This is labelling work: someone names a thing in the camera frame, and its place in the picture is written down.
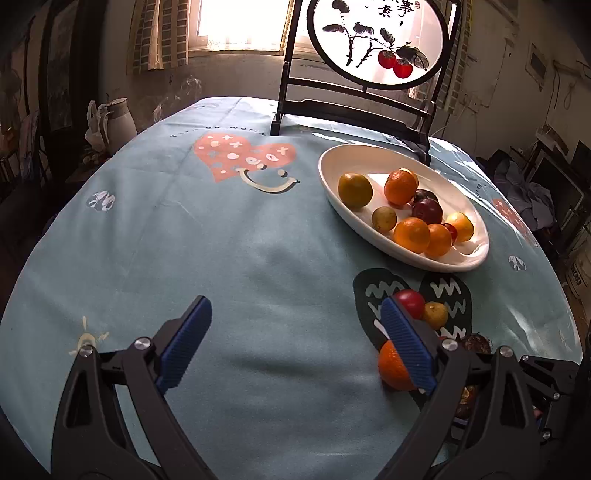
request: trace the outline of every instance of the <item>light blue tablecloth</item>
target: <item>light blue tablecloth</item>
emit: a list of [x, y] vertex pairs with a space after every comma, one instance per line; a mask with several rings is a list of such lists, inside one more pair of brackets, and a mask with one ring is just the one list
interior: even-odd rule
[[[211, 299], [213, 323], [167, 400], [220, 479], [378, 473], [418, 413], [408, 393], [383, 389], [376, 367], [384, 337], [374, 320], [396, 288], [446, 302], [451, 335], [479, 332], [518, 355], [580, 361], [544, 253], [467, 154], [431, 140], [432, 168], [486, 222], [488, 259], [467, 274], [427, 273], [357, 236], [317, 173], [335, 145], [408, 150], [310, 118], [287, 117], [270, 137], [275, 105], [211, 98], [154, 125], [84, 185], [29, 257], [0, 325], [0, 403], [47, 468], [77, 348], [126, 348], [198, 294]], [[237, 167], [259, 186], [298, 182], [269, 194]], [[139, 453], [155, 461], [119, 391]]]

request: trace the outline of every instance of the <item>tangerine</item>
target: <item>tangerine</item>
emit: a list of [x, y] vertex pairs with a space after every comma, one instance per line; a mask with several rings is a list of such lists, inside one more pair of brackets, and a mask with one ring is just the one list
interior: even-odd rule
[[452, 213], [447, 217], [446, 223], [453, 225], [457, 230], [457, 242], [467, 242], [474, 235], [474, 225], [463, 213]]
[[418, 182], [408, 170], [393, 171], [384, 185], [384, 196], [394, 205], [402, 206], [414, 198]]
[[449, 252], [453, 245], [453, 238], [450, 231], [443, 225], [432, 223], [429, 225], [429, 246], [425, 250], [428, 257], [442, 257]]
[[382, 380], [396, 390], [416, 390], [410, 379], [408, 370], [402, 363], [400, 355], [394, 348], [392, 340], [388, 340], [379, 351], [378, 371]]
[[400, 222], [392, 234], [395, 243], [416, 254], [422, 254], [428, 248], [430, 238], [431, 233], [427, 224], [414, 217]]

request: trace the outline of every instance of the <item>white vase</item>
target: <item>white vase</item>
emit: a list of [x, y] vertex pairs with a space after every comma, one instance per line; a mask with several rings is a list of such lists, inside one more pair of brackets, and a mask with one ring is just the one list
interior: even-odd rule
[[105, 137], [107, 150], [111, 156], [129, 140], [138, 135], [135, 129], [134, 118], [127, 108], [127, 98], [117, 98], [107, 103], [107, 125], [105, 128]]

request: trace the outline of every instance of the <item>yellow fruit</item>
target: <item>yellow fruit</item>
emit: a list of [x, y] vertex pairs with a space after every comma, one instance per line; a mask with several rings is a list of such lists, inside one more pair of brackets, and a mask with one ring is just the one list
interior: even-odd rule
[[394, 229], [392, 240], [401, 247], [422, 254], [429, 246], [429, 227], [419, 218], [409, 217]]
[[456, 242], [467, 242], [474, 235], [474, 225], [463, 213], [452, 213], [447, 217], [445, 223], [453, 225], [457, 230]]
[[397, 221], [396, 210], [389, 206], [376, 208], [371, 216], [374, 228], [380, 233], [388, 233], [396, 226]]
[[374, 196], [369, 180], [359, 173], [345, 173], [339, 178], [339, 197], [349, 208], [365, 207]]
[[430, 301], [425, 304], [422, 320], [427, 322], [433, 330], [439, 330], [441, 327], [445, 327], [448, 318], [449, 312], [443, 303]]
[[433, 223], [429, 225], [429, 246], [425, 250], [425, 255], [428, 257], [441, 257], [449, 252], [452, 248], [452, 235], [450, 231], [443, 225]]

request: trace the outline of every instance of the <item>red fruit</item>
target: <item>red fruit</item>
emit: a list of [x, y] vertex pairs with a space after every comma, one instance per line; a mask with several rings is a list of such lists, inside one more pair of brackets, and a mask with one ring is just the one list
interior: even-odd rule
[[396, 63], [392, 66], [394, 74], [398, 78], [408, 78], [413, 73], [413, 64], [408, 60], [396, 59]]
[[425, 299], [414, 290], [401, 290], [395, 293], [394, 298], [406, 309], [408, 314], [415, 320], [420, 320], [425, 311]]
[[433, 199], [424, 199], [413, 204], [413, 217], [420, 218], [427, 225], [441, 223], [443, 210]]
[[457, 229], [451, 223], [444, 223], [443, 226], [449, 230], [452, 235], [452, 245], [456, 243], [457, 240]]
[[396, 55], [389, 50], [382, 50], [378, 53], [378, 63], [385, 69], [391, 69], [397, 62]]

